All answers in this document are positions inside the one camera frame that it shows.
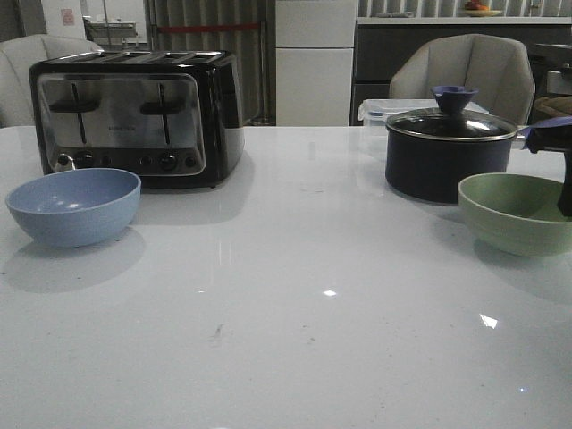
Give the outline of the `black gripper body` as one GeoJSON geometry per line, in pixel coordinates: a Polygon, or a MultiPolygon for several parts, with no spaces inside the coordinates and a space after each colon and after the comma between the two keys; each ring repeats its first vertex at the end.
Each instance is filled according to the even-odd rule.
{"type": "Polygon", "coordinates": [[[526,139],[526,147],[532,152],[570,152],[571,126],[532,129],[526,139]]]}

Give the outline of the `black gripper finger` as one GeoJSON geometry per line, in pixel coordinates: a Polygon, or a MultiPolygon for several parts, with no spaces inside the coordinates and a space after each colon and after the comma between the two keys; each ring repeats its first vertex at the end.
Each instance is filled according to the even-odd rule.
{"type": "Polygon", "coordinates": [[[561,192],[558,200],[558,209],[561,214],[566,217],[572,216],[572,155],[571,151],[564,153],[565,160],[565,177],[562,183],[561,192]]]}

